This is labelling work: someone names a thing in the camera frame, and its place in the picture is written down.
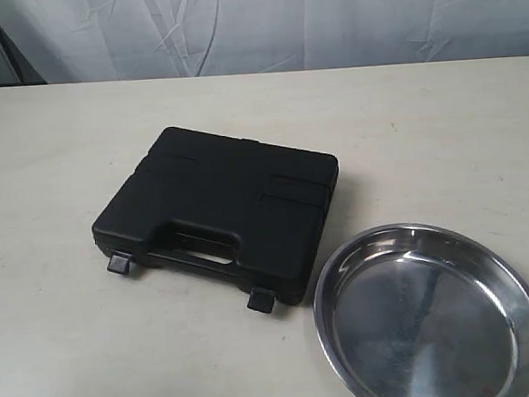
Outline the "white backdrop curtain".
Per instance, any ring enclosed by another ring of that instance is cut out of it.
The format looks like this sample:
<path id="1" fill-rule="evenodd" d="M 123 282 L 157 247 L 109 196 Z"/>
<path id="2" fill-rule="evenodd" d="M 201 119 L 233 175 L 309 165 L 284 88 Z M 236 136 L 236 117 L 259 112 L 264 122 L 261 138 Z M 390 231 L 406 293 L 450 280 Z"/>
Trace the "white backdrop curtain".
<path id="1" fill-rule="evenodd" d="M 529 0 L 0 0 L 0 86 L 529 55 Z"/>

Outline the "round stainless steel tray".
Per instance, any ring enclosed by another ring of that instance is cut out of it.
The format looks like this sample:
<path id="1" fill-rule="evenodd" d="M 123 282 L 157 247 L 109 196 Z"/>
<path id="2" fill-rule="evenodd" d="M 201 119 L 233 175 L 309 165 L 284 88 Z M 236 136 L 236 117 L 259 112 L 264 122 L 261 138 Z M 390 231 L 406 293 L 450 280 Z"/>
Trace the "round stainless steel tray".
<path id="1" fill-rule="evenodd" d="M 529 397 L 529 286 L 455 231 L 354 236 L 322 268 L 313 319 L 355 397 Z"/>

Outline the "black plastic tool case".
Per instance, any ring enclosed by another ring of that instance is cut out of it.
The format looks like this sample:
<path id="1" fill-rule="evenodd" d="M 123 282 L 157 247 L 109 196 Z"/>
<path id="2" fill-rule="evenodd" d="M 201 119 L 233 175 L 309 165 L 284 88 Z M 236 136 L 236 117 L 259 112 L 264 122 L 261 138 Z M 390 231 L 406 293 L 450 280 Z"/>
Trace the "black plastic tool case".
<path id="1" fill-rule="evenodd" d="M 328 153 L 167 127 L 91 232 L 112 273 L 184 268 L 270 313 L 305 296 L 338 173 Z"/>

